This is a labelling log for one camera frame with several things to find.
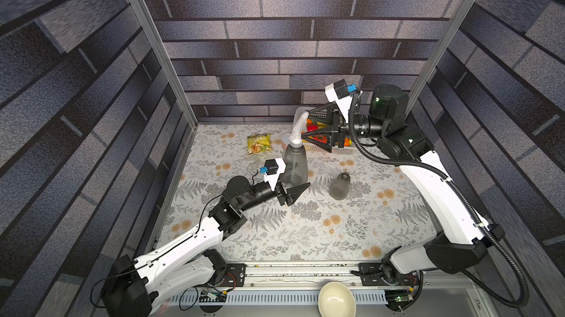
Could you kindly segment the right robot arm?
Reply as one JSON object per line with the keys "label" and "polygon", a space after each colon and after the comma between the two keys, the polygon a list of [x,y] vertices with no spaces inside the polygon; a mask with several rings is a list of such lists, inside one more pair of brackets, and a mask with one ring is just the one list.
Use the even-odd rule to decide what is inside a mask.
{"label": "right robot arm", "polygon": [[405,123],[408,95],[390,84],[372,92],[369,112],[360,113],[362,91],[344,80],[325,88],[328,103],[297,119],[295,143],[305,141],[327,152],[350,140],[367,159],[399,168],[417,187],[440,229],[431,239],[395,249],[382,259],[390,271],[407,274],[437,268],[466,271],[497,249],[511,260],[500,241],[504,230],[489,223],[466,199],[425,133]]}

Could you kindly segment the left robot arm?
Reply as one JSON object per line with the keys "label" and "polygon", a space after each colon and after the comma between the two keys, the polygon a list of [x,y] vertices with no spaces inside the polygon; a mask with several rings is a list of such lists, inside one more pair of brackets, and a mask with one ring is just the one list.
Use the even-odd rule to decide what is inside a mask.
{"label": "left robot arm", "polygon": [[309,186],[251,185],[246,177],[233,177],[195,227],[145,255],[123,255],[114,262],[100,291],[107,314],[149,316],[182,289],[222,283],[227,264],[216,247],[246,223],[244,211],[271,199],[291,206]]}

